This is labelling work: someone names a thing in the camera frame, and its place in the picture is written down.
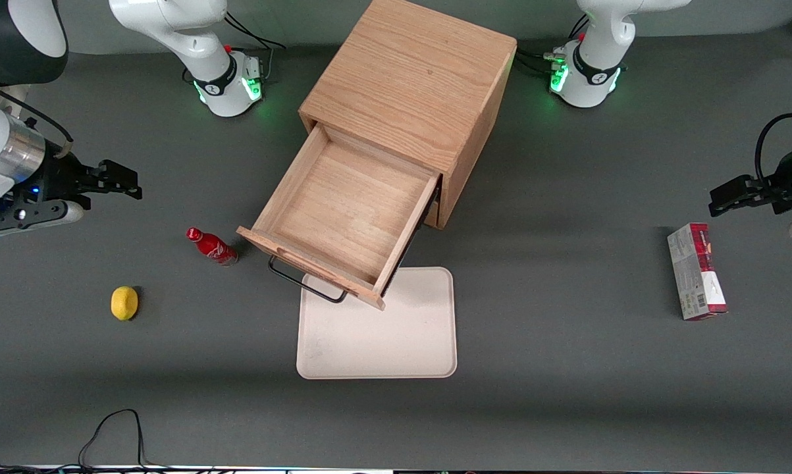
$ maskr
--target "drawer handle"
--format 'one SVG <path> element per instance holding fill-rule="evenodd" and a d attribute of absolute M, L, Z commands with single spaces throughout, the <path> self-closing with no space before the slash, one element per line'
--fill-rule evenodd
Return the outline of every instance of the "drawer handle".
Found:
<path fill-rule="evenodd" d="M 297 285 L 299 285 L 300 288 L 306 289 L 306 290 L 310 291 L 311 293 L 314 293 L 315 295 L 319 296 L 321 299 L 330 301 L 332 303 L 342 303 L 342 300 L 346 299 L 346 291 L 345 290 L 342 292 L 342 294 L 339 297 L 332 298 L 332 297 L 330 297 L 327 294 L 321 293 L 317 289 L 309 287 L 305 283 L 300 282 L 299 280 L 297 280 L 296 278 L 288 275 L 287 273 L 282 273 L 280 270 L 277 270 L 276 267 L 273 266 L 273 261 L 275 261 L 275 260 L 276 260 L 276 256 L 275 255 L 270 255 L 270 260 L 267 261 L 267 267 L 270 269 L 270 272 L 273 272 L 276 275 L 284 278 L 288 282 L 296 283 Z"/>

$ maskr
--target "bottle cap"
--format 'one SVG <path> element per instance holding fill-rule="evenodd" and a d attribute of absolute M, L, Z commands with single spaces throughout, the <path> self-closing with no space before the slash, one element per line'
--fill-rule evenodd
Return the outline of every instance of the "bottle cap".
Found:
<path fill-rule="evenodd" d="M 188 237 L 188 240 L 192 242 L 196 242 L 203 238 L 203 233 L 196 227 L 189 228 L 185 235 Z"/>

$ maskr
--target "coca-cola bottle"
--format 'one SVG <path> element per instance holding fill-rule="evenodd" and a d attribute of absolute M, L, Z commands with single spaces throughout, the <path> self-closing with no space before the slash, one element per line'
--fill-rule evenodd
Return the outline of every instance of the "coca-cola bottle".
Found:
<path fill-rule="evenodd" d="M 196 227 L 189 228 L 186 235 L 189 240 L 197 244 L 200 253 L 223 267 L 231 267 L 237 262 L 235 249 L 224 243 L 217 235 L 203 233 Z"/>

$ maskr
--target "cardboard box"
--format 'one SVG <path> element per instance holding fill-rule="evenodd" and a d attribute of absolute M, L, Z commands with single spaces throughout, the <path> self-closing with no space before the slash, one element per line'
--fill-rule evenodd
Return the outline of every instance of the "cardboard box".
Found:
<path fill-rule="evenodd" d="M 708 224 L 688 224 L 668 236 L 670 261 L 682 319 L 700 321 L 727 312 L 724 292 L 712 266 Z"/>

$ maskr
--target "yellow lemon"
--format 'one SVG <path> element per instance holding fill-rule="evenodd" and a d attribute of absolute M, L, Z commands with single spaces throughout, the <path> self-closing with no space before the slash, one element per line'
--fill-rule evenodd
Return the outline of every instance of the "yellow lemon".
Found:
<path fill-rule="evenodd" d="M 121 287 L 112 293 L 112 314 L 127 321 L 138 311 L 138 293 L 131 287 Z"/>

